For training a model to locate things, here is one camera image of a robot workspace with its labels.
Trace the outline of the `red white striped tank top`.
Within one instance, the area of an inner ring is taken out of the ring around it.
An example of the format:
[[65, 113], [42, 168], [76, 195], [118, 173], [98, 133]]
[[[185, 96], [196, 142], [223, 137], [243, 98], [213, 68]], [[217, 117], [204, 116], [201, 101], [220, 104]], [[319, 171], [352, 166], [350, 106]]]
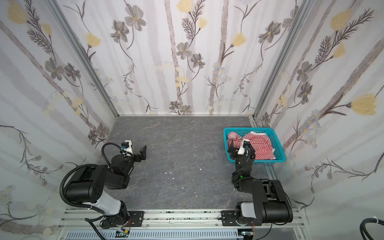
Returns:
[[267, 134], [255, 133], [253, 131], [245, 134], [243, 137], [235, 132], [230, 132], [227, 135], [227, 145], [240, 148], [244, 140], [252, 144], [250, 149], [255, 152], [255, 160], [275, 160], [275, 149], [272, 147], [272, 142]]

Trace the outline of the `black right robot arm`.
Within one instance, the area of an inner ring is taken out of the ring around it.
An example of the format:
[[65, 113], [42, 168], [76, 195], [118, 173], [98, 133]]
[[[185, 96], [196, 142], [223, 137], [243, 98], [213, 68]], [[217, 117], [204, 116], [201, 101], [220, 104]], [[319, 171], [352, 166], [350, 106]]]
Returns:
[[240, 226], [252, 224], [284, 225], [292, 222], [293, 207], [280, 181], [257, 179], [251, 176], [256, 152], [246, 144], [241, 154], [239, 148], [229, 147], [227, 152], [235, 161], [235, 171], [231, 183], [241, 193], [252, 196], [251, 202], [238, 202], [235, 207], [234, 221]]

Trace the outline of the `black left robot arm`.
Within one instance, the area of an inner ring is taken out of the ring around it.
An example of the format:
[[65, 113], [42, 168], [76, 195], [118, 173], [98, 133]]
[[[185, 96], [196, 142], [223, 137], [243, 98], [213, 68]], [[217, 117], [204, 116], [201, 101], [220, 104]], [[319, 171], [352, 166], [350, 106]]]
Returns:
[[128, 211], [123, 201], [113, 198], [105, 189], [125, 190], [134, 164], [147, 158], [147, 148], [142, 147], [135, 154], [131, 141], [124, 141], [117, 148], [120, 153], [104, 165], [84, 164], [69, 171], [59, 187], [61, 199], [67, 205], [100, 214], [95, 219], [85, 219], [94, 230], [96, 221], [102, 229], [119, 227], [124, 231], [126, 227], [141, 227], [144, 219], [143, 211]]

